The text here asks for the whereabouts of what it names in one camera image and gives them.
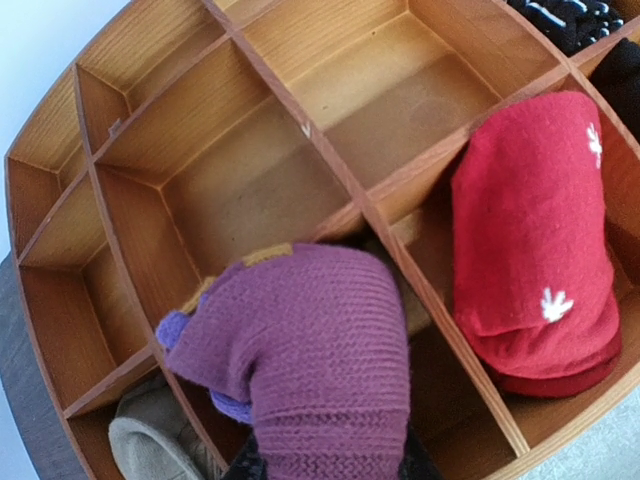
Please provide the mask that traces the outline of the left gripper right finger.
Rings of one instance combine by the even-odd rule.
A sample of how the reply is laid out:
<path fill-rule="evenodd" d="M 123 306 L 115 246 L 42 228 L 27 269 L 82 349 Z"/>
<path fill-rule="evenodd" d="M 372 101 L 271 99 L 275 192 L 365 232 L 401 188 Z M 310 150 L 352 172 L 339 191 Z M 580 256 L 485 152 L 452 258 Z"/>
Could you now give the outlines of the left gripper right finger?
<path fill-rule="evenodd" d="M 400 480 L 442 480 L 443 476 L 412 429 L 407 430 Z"/>

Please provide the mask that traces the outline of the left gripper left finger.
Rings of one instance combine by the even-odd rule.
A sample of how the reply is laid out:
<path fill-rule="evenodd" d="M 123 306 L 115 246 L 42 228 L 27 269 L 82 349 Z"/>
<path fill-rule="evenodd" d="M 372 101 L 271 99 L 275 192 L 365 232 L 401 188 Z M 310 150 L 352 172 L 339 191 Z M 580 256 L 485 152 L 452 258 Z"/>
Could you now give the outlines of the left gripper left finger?
<path fill-rule="evenodd" d="M 222 480 L 267 480 L 266 462 L 258 451 L 258 442 L 251 433 Z"/>

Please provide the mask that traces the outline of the magenta purple ribbed sock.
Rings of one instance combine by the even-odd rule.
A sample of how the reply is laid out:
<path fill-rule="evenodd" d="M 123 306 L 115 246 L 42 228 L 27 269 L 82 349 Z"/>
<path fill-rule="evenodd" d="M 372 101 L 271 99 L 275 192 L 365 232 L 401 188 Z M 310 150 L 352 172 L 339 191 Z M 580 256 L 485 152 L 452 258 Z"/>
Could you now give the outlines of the magenta purple ribbed sock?
<path fill-rule="evenodd" d="M 387 266 L 284 246 L 229 267 L 156 335 L 166 366 L 249 409 L 270 479 L 394 479 L 410 414 L 406 320 Z"/>

